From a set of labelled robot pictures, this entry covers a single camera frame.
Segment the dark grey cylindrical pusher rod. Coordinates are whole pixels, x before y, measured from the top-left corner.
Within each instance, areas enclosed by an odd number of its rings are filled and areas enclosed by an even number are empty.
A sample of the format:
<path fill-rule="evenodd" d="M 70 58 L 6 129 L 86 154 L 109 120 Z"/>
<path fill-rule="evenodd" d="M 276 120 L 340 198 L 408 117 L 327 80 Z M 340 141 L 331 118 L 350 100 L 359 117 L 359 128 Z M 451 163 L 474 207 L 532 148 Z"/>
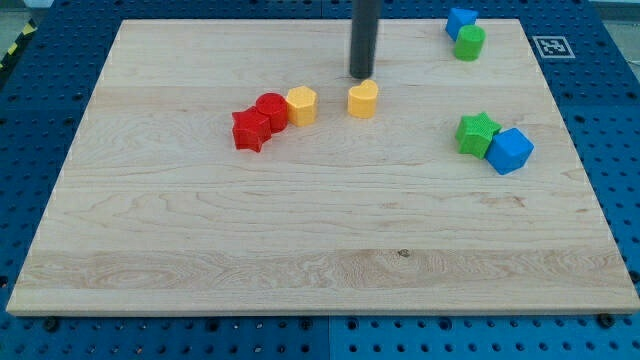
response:
<path fill-rule="evenodd" d="M 367 79 L 374 72 L 379 16 L 379 0 L 352 1 L 349 73 L 353 78 Z"/>

